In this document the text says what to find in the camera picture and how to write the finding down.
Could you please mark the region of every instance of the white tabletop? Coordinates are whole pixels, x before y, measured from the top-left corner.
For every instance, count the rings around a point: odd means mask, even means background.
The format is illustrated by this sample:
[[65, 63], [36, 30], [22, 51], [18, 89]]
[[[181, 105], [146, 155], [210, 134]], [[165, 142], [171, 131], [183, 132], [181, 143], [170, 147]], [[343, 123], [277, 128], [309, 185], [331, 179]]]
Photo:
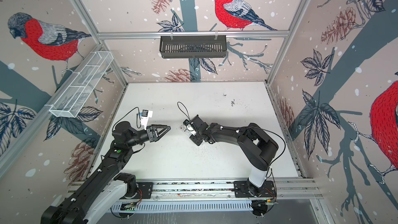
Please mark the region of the white tabletop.
[[[114, 123], [134, 107], [153, 111], [150, 124], [165, 124], [171, 130], [157, 142], [146, 142], [145, 148], [134, 154], [122, 172], [136, 175], [137, 179], [205, 179], [248, 177], [251, 163], [241, 148], [228, 143], [196, 146], [179, 127], [186, 116], [177, 108], [182, 102], [189, 111], [210, 124], [243, 127], [253, 122], [281, 137], [282, 131], [263, 82], [211, 83], [132, 83], [116, 113]], [[136, 127], [137, 110], [126, 116]], [[277, 157], [283, 151], [283, 141], [268, 133], [279, 145]], [[100, 154], [105, 155], [113, 141], [109, 131]], [[95, 168], [101, 163], [97, 157]], [[289, 150], [272, 164], [275, 177], [297, 177]]]

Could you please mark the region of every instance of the red bird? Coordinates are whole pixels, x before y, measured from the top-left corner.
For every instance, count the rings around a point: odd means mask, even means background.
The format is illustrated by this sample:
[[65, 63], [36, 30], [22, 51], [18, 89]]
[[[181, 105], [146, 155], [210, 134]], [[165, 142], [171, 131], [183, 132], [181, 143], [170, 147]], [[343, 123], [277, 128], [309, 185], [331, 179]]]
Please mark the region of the red bird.
[[358, 132], [356, 125], [352, 122], [349, 123], [355, 127], [357, 135], [373, 140], [390, 160], [391, 166], [385, 172], [380, 172], [373, 164], [369, 164], [381, 176], [381, 181], [378, 183], [385, 184], [385, 175], [398, 170], [398, 81], [393, 82], [375, 99], [371, 107], [370, 118], [372, 135]]
[[16, 13], [8, 19], [8, 28], [14, 38], [21, 37], [39, 56], [53, 61], [65, 61], [68, 69], [68, 59], [78, 53], [80, 42], [91, 37], [81, 31], [71, 30], [59, 24], [48, 24], [32, 18], [26, 13]]
[[240, 28], [250, 25], [260, 25], [269, 30], [276, 30], [266, 25], [251, 9], [250, 4], [243, 0], [215, 0], [216, 16], [226, 25], [226, 29]]

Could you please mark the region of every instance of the hanging black shelf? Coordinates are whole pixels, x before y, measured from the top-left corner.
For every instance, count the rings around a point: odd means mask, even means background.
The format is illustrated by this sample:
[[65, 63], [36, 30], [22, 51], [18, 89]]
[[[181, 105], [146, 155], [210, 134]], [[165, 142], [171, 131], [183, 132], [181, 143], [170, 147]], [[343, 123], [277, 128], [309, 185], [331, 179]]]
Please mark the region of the hanging black shelf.
[[162, 58], [224, 58], [226, 36], [177, 36], [160, 38]]

